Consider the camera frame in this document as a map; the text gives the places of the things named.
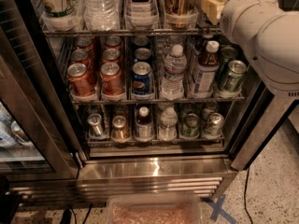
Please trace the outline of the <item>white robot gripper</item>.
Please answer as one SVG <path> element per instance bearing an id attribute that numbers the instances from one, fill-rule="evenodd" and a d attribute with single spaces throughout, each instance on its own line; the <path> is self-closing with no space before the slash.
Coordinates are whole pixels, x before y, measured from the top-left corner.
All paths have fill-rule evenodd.
<path id="1" fill-rule="evenodd" d="M 234 44 L 245 46 L 266 21 L 280 13 L 277 0 L 200 0 L 213 25 Z"/>

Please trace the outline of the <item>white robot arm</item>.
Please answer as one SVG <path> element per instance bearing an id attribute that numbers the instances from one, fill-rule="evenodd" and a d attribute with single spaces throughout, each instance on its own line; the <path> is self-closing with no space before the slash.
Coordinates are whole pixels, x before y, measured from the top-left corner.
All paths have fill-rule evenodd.
<path id="1" fill-rule="evenodd" d="M 221 33 L 237 44 L 268 90 L 299 97 L 299 12 L 277 0 L 200 0 Z"/>

